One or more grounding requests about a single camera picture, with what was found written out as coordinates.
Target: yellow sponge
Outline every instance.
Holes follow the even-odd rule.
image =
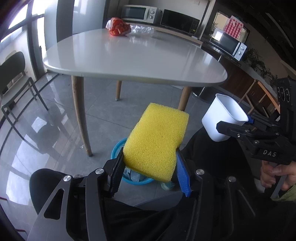
[[[124,145],[126,166],[155,180],[170,181],[188,118],[183,111],[150,103]]]

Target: tabletop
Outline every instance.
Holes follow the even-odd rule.
[[[211,86],[227,72],[194,43],[155,31],[152,36],[115,37],[107,29],[70,36],[46,52],[47,69],[82,77],[181,86]]]

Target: white plastic cup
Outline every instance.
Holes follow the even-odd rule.
[[[216,126],[220,121],[242,126],[248,121],[248,116],[230,96],[216,94],[214,101],[202,118],[204,128],[215,142],[226,141],[229,138],[217,131]]]

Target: human hand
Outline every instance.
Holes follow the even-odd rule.
[[[261,185],[266,188],[271,188],[271,185],[276,183],[274,176],[288,175],[281,189],[287,191],[291,186],[296,184],[296,162],[292,161],[290,165],[278,165],[272,167],[268,161],[262,161],[261,166]]]

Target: chair seat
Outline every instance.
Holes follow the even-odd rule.
[[[31,79],[31,77],[28,77],[26,75],[18,79],[18,81],[15,82],[14,85],[11,86],[5,94],[3,94],[1,106],[8,106],[23,91],[23,89],[27,86],[27,83]]]

